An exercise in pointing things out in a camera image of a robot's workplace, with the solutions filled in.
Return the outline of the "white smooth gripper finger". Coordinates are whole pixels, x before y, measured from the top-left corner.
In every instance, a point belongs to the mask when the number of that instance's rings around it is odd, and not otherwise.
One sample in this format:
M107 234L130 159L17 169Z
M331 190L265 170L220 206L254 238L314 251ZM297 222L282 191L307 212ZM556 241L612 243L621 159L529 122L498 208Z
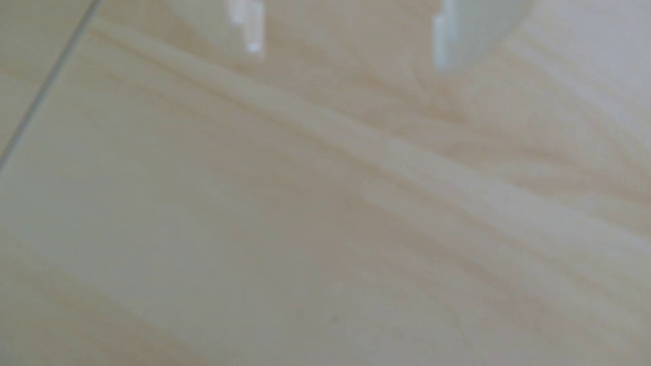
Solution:
M435 70L449 74L479 62L525 18L533 1L442 1L432 17Z

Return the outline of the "white serrated gripper finger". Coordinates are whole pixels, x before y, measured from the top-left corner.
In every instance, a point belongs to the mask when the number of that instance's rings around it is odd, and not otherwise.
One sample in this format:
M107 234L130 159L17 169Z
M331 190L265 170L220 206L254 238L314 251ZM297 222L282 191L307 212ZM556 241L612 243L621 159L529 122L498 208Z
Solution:
M237 56L265 55L264 1L173 1L173 12L213 46Z

